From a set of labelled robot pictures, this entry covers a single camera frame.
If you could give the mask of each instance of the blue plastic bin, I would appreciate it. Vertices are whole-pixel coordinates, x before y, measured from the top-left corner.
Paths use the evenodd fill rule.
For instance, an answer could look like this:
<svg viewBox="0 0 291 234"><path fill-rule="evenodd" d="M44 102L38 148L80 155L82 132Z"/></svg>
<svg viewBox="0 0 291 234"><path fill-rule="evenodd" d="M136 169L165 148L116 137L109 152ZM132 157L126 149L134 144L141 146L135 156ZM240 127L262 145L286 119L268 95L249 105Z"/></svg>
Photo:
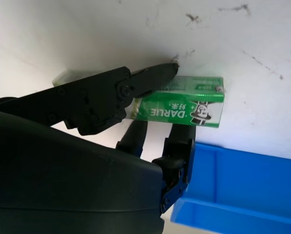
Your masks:
<svg viewBox="0 0 291 234"><path fill-rule="evenodd" d="M291 234L291 160L196 144L171 221L224 234Z"/></svg>

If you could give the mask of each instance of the darlie toothpaste box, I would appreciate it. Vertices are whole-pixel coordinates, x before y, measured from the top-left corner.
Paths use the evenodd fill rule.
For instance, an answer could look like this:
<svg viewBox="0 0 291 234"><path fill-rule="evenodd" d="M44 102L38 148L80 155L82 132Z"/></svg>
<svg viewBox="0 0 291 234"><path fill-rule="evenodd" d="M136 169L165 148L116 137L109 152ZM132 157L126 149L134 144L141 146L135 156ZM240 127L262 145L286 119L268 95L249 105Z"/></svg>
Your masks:
<svg viewBox="0 0 291 234"><path fill-rule="evenodd" d="M160 91L134 99L126 118L218 128L224 99L222 78L176 76Z"/></svg>

